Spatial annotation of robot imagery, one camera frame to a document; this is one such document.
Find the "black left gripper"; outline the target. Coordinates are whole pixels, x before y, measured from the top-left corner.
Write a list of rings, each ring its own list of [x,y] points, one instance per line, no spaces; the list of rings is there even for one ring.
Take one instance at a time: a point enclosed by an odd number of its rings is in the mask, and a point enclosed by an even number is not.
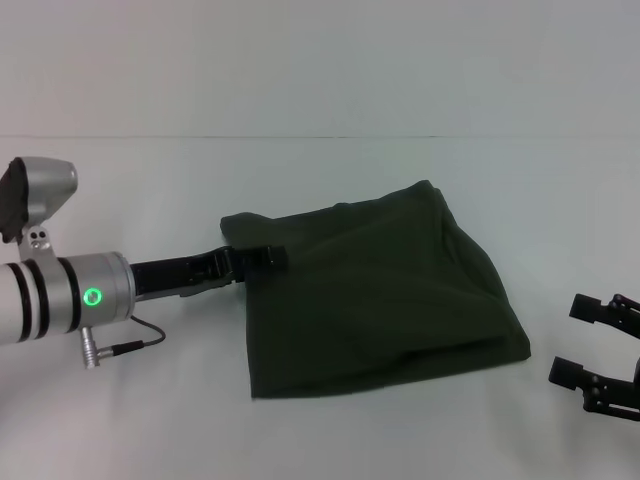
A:
[[[245,281],[246,269],[287,269],[284,246],[221,247],[203,254],[131,265],[137,301],[189,297]]]

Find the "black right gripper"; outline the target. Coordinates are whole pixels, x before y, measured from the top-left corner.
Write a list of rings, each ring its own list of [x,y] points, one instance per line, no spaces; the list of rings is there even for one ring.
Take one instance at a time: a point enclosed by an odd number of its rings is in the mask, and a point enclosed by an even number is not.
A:
[[[601,323],[639,338],[639,303],[616,294],[608,303],[576,294],[569,316],[590,324]],[[549,382],[565,389],[582,391],[583,409],[589,413],[638,421],[640,359],[634,377],[625,381],[586,370],[583,365],[556,357]]]

